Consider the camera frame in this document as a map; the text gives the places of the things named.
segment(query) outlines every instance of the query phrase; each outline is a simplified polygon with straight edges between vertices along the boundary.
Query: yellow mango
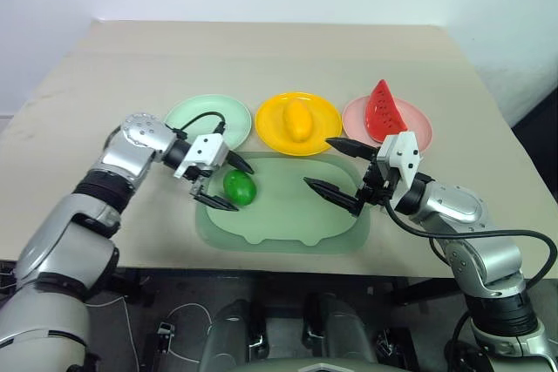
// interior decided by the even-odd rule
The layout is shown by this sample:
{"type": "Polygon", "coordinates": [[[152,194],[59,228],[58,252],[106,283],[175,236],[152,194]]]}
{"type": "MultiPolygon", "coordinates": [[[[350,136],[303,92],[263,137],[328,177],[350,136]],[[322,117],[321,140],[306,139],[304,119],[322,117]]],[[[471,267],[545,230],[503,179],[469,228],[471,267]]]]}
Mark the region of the yellow mango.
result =
{"type": "Polygon", "coordinates": [[[301,143],[312,133],[312,114],[303,100],[292,98],[282,112],[285,129],[293,141],[301,143]]]}

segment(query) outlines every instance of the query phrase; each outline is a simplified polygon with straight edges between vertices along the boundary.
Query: pink plate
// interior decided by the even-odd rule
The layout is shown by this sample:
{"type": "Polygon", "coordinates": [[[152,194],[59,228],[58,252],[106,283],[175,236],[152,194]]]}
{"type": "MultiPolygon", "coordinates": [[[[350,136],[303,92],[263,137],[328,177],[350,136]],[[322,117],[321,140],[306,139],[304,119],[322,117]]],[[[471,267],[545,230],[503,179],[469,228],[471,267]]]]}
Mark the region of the pink plate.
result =
{"type": "MultiPolygon", "coordinates": [[[[374,141],[364,126],[364,110],[370,96],[357,98],[345,106],[343,110],[343,128],[347,137],[361,143],[380,147],[382,143],[374,141]]],[[[403,99],[394,98],[401,118],[417,136],[418,149],[423,152],[432,142],[432,126],[424,113],[403,99]]]]}

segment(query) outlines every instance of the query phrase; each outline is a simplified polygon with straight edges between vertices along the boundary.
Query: plastic fruit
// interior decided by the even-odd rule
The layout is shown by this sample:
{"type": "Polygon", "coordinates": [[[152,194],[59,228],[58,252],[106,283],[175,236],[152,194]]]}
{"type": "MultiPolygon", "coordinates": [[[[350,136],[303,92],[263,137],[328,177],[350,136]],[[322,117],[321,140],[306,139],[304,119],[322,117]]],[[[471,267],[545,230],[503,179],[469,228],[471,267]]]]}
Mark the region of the plastic fruit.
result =
{"type": "Polygon", "coordinates": [[[380,80],[372,91],[364,112],[364,124],[368,134],[379,143],[384,141],[386,135],[407,131],[407,125],[395,106],[385,80],[380,80]]]}
{"type": "Polygon", "coordinates": [[[312,114],[301,99],[292,98],[282,113],[285,129],[293,141],[302,143],[312,133],[312,114]]]}
{"type": "Polygon", "coordinates": [[[223,179],[227,198],[236,205],[248,205],[255,198],[255,183],[245,172],[231,170],[223,179]]]}

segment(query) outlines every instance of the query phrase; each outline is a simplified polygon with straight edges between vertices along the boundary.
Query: green plate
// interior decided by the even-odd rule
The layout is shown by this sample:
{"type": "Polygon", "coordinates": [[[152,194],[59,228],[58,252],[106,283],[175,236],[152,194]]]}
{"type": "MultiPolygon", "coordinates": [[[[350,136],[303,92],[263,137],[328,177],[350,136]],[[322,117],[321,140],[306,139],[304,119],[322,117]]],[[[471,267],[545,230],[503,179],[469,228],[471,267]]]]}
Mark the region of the green plate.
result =
{"type": "MultiPolygon", "coordinates": [[[[225,117],[227,125],[223,138],[231,150],[242,144],[250,134],[252,129],[250,111],[242,102],[225,95],[200,95],[180,102],[168,113],[165,122],[173,128],[180,128],[191,119],[208,111],[220,112],[225,117]]],[[[198,135],[213,132],[219,121],[219,117],[214,115],[198,119],[186,129],[189,141],[194,141],[198,135]]]]}
{"type": "MultiPolygon", "coordinates": [[[[248,252],[341,254],[361,247],[370,230],[370,213],[358,219],[323,200],[303,181],[304,176],[324,179],[353,193],[360,174],[347,159],[319,155],[307,159],[273,152],[242,155],[254,168],[257,195],[239,212],[218,211],[199,205],[197,230],[209,245],[248,252]]],[[[208,193],[224,196],[222,178],[216,173],[208,193]]]]}

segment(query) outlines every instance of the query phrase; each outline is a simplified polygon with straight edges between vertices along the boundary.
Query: yellow plate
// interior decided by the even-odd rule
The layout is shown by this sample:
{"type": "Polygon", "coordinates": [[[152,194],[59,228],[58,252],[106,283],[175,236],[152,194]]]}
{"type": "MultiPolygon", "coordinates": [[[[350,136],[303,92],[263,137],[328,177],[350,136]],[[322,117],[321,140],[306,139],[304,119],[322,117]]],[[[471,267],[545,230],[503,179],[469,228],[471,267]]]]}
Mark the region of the yellow plate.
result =
{"type": "Polygon", "coordinates": [[[343,130],[341,115],[330,102],[303,91],[290,91],[268,99],[255,115],[255,130],[272,149],[289,156],[311,156],[324,152],[328,137],[338,137],[343,130]],[[283,123],[283,109],[292,98],[301,99],[312,115],[312,133],[303,142],[295,142],[283,123]]]}

